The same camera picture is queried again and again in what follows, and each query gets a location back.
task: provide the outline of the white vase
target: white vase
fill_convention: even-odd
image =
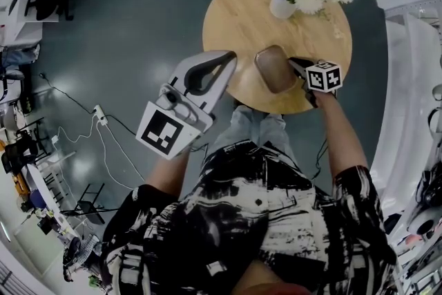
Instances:
[[[290,4],[287,0],[270,1],[270,12],[279,19],[288,19],[295,10],[295,4]]]

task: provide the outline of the power strip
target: power strip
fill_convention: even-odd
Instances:
[[[104,112],[99,104],[94,107],[94,116],[98,118],[98,122],[100,122],[102,126],[106,126],[108,124],[108,119],[104,115]]]

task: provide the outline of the gray floor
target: gray floor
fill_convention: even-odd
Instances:
[[[45,72],[52,84],[67,91],[92,109],[100,104],[107,114],[116,115],[136,131],[150,99],[157,97],[175,65],[183,58],[202,51],[202,24],[211,0],[76,0],[75,20],[45,24],[40,58],[32,69]],[[353,57],[344,87],[339,92],[349,119],[356,129],[368,160],[372,161],[381,129],[387,84],[387,38],[383,12],[375,0],[354,0],[344,6],[353,37]],[[33,79],[37,108],[33,117],[45,116],[49,134],[63,126],[71,138],[88,134],[90,117],[78,106],[47,85]],[[227,94],[215,114],[218,123],[204,136],[212,142],[229,124],[232,98]],[[316,154],[324,139],[319,111],[285,117],[294,153],[307,175],[316,168]],[[146,175],[157,156],[142,146],[119,124],[110,127],[135,165]],[[125,184],[141,181],[107,130],[108,165],[111,173]],[[92,137],[71,144],[61,135],[64,153],[77,154],[64,164],[64,175],[76,198],[90,182],[105,182],[100,201],[117,207],[128,190],[116,185],[106,172],[103,148],[94,131]],[[198,178],[201,153],[191,157],[183,193]],[[327,156],[317,185],[331,191]]]

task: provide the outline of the wooden tabletop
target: wooden tabletop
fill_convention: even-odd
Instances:
[[[352,34],[341,6],[326,4],[326,16],[296,11],[288,20],[274,17],[270,0],[212,0],[204,19],[204,50],[232,50],[238,66],[227,92],[243,104],[269,113],[299,113],[311,109],[301,89],[303,80],[274,94],[255,65],[261,50],[279,45],[287,57],[325,59],[347,74],[352,60]]]

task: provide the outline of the black and white shirt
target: black and white shirt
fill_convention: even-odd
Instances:
[[[229,294],[254,259],[316,294],[384,294],[396,256],[369,171],[316,188],[270,143],[220,149],[178,202],[132,192],[104,234],[103,281],[115,294]]]

